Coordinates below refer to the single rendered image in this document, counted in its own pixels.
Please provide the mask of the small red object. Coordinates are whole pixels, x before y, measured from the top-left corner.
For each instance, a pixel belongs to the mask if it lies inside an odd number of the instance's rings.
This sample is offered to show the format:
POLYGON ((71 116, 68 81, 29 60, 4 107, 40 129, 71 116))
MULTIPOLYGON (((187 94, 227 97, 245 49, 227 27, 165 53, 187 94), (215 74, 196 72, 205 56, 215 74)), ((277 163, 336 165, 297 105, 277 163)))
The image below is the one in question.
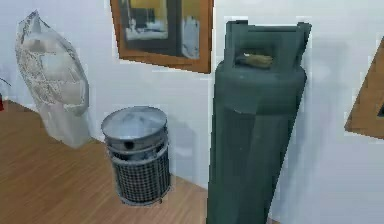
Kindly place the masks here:
MULTIPOLYGON (((2 82, 4 82, 5 84, 7 84, 8 86, 12 87, 12 85, 8 81, 6 81, 5 79, 0 77, 0 80, 2 82)), ((3 96, 2 96, 2 93, 0 92, 0 111, 3 111, 3 110, 4 110, 3 96)))

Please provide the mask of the grey metal mesh bin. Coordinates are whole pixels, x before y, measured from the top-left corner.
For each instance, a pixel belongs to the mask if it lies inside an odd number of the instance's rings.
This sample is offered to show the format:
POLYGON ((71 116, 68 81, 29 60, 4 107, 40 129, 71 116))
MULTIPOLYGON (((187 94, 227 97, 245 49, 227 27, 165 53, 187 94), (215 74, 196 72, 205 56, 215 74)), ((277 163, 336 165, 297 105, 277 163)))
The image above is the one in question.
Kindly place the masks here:
POLYGON ((123 108, 107 115, 101 130, 122 203, 162 202, 171 187, 166 114, 151 106, 123 108))

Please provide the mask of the dark green gas cylinder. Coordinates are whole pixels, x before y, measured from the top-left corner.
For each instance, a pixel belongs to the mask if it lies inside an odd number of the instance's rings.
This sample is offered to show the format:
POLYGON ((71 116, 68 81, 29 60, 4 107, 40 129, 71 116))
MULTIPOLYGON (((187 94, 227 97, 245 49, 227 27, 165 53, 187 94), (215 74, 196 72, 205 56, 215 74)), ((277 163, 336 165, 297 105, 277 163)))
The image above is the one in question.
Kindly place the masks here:
POLYGON ((312 25, 226 23, 215 70, 206 224, 266 224, 305 89, 312 25))

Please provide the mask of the white bust sculpture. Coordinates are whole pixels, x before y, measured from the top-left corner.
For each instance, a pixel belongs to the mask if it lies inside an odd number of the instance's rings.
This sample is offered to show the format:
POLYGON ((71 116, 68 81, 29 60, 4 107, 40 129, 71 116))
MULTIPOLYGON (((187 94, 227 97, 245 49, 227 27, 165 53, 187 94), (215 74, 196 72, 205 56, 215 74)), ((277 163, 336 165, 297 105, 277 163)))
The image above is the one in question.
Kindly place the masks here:
POLYGON ((33 11, 18 23, 15 54, 48 135, 71 148, 86 144, 89 83, 72 44, 33 11))

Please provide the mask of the wood framed wall picture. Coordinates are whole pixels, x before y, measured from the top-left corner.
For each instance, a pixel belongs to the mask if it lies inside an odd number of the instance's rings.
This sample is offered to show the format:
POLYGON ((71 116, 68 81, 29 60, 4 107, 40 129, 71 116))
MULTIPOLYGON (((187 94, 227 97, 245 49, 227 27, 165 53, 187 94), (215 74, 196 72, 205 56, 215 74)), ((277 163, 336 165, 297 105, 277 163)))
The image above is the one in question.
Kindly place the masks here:
POLYGON ((344 128, 348 132, 384 140, 384 37, 344 128))
POLYGON ((208 74, 214 0, 109 0, 122 60, 208 74))

